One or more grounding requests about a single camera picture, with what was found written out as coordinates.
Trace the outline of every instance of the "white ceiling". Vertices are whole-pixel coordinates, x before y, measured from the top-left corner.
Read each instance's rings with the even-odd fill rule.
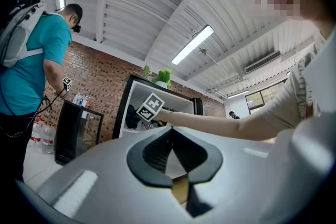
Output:
[[[66,3],[78,3],[84,10],[82,31],[80,36],[75,35],[75,40],[138,65],[147,62],[158,68],[171,67],[175,81],[202,93],[215,88],[208,95],[217,99],[264,85],[263,81],[270,84],[284,79],[313,42],[314,26],[309,22],[250,16],[232,0],[66,0]],[[206,24],[214,29],[214,34],[200,47],[219,62],[230,78],[209,56],[200,55],[198,49],[179,65],[171,63],[192,35]],[[281,52],[276,65],[270,63],[267,68],[245,76],[246,66],[276,50]]]

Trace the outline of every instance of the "person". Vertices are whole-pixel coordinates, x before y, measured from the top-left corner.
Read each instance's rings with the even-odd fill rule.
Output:
[[[216,135],[263,141],[276,137],[282,130],[293,129],[302,120],[320,113],[316,100],[312,98],[310,87],[302,76],[302,71],[323,49],[324,43],[331,36],[335,27],[335,5],[331,0],[267,0],[267,2],[291,17],[299,14],[300,19],[310,20],[317,28],[317,32],[312,33],[315,37],[314,46],[292,68],[277,97],[258,112],[240,121],[165,110],[157,115],[157,120]]]
[[[238,117],[233,111],[230,111],[229,116],[234,120],[239,120],[240,117]]]
[[[58,15],[42,15],[27,41],[27,50],[43,54],[19,60],[0,74],[0,138],[8,178],[23,180],[26,147],[33,131],[33,117],[44,98],[46,79],[59,97],[65,96],[62,62],[71,31],[82,18],[78,4],[67,5]],[[23,132],[19,137],[13,134]]]

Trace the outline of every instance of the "potted plant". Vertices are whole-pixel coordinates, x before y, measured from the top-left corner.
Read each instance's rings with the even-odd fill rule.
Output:
[[[157,74],[158,76],[154,79],[152,79],[152,82],[154,82],[156,85],[159,85],[164,88],[170,87],[170,77],[172,74],[172,69],[164,68],[159,71]]]

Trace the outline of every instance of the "floor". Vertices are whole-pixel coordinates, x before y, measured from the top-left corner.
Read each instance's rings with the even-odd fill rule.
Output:
[[[62,168],[54,159],[54,154],[32,151],[31,145],[27,146],[23,179],[32,190],[36,191],[53,173]]]

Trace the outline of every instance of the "corrugated ceiling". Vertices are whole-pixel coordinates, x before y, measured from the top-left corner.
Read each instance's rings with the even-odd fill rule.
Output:
[[[159,63],[162,67],[172,67],[181,79],[208,90],[213,85],[244,74],[244,68],[269,53],[280,50],[284,55],[295,50],[307,40],[314,31],[308,22],[287,21],[255,42],[245,45],[231,54],[236,46],[249,37],[258,34],[273,19],[251,16],[232,0],[189,0],[185,7],[175,14],[175,18],[166,25],[174,11],[184,0],[107,0],[105,7],[100,7],[98,0],[66,0],[78,3],[84,9],[81,35],[94,39],[96,36],[97,9],[103,9],[103,43],[112,46],[140,60]],[[199,68],[212,62],[209,56],[198,53],[195,49],[179,65],[174,66],[171,60],[188,43],[193,34],[206,24],[214,29],[201,48],[213,57],[221,57],[227,53],[218,66],[211,66],[198,74]],[[248,88],[276,74],[287,70],[295,64],[294,58],[270,68],[249,81],[239,83],[239,87]],[[236,87],[222,89],[225,95],[237,91]]]

